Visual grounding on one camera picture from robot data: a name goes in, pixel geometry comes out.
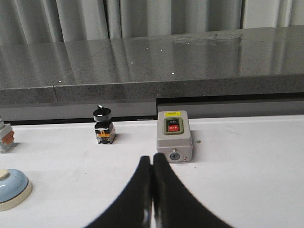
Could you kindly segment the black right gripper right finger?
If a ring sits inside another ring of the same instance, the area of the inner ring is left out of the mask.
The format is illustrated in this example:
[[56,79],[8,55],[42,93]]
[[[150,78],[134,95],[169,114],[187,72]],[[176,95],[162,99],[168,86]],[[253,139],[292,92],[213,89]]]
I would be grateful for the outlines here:
[[153,157],[152,195],[158,228],[229,228],[183,185],[165,155]]

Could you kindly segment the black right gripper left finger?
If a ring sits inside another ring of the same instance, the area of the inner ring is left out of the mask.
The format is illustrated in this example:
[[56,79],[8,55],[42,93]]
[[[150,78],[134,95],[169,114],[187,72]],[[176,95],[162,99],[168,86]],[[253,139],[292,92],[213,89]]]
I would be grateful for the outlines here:
[[116,200],[88,228],[149,228],[152,214],[152,166],[142,156],[136,171]]

